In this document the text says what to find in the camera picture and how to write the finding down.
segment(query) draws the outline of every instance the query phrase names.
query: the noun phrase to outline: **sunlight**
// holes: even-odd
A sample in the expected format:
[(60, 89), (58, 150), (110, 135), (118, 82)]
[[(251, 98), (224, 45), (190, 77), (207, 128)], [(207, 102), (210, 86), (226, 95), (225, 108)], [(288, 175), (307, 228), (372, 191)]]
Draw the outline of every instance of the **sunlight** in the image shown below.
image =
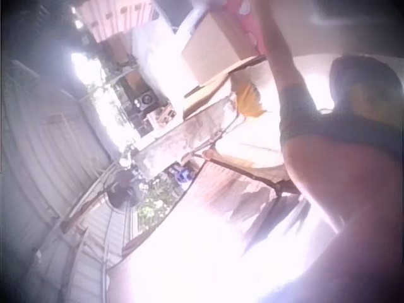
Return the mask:
[(76, 25), (76, 28), (77, 28), (78, 30), (81, 29), (81, 28), (84, 26), (83, 22), (81, 22), (80, 20), (76, 20), (76, 21), (74, 22), (74, 24)]
[[(89, 89), (92, 86), (100, 87), (103, 85), (105, 72), (99, 60), (88, 60), (83, 54), (72, 54), (71, 60), (77, 77)], [(107, 85), (104, 89), (99, 88), (93, 93), (93, 99), (101, 123), (107, 129), (108, 135), (119, 151), (123, 152), (128, 144), (134, 144), (138, 133), (129, 121), (124, 121), (122, 114), (119, 112), (121, 103), (114, 89), (110, 85)]]

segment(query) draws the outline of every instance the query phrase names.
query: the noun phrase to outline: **wooden plank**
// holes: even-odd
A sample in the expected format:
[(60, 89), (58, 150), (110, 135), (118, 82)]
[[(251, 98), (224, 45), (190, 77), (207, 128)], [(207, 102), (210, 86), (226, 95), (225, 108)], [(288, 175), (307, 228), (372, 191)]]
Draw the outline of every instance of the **wooden plank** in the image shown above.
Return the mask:
[(71, 267), (71, 271), (70, 271), (70, 275), (69, 275), (68, 289), (67, 289), (67, 298), (66, 298), (67, 301), (71, 297), (71, 288), (73, 285), (74, 275), (76, 274), (79, 257), (81, 255), (81, 252), (84, 249), (84, 245), (85, 245), (87, 237), (88, 237), (88, 229), (85, 231), (83, 237), (81, 238), (80, 244), (77, 248), (76, 256), (74, 257), (73, 265)]

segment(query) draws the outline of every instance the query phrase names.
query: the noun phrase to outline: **corrugated metal roof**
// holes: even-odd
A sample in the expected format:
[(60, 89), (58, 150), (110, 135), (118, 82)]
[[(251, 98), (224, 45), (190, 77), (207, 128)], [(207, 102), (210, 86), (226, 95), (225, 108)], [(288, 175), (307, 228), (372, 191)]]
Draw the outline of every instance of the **corrugated metal roof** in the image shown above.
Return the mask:
[(2, 114), (13, 148), (7, 145), (6, 153), (16, 168), (23, 166), (45, 209), (59, 217), (111, 160), (75, 99), (21, 64), (7, 62), (3, 68)]
[[(94, 261), (93, 250), (76, 247), (82, 236), (62, 235), (57, 223), (110, 166), (109, 154), (75, 99), (17, 62), (2, 68), (2, 282), (24, 302), (53, 303), (69, 302), (71, 280), (72, 302), (103, 302), (103, 251)], [(88, 292), (92, 300), (82, 300)]]

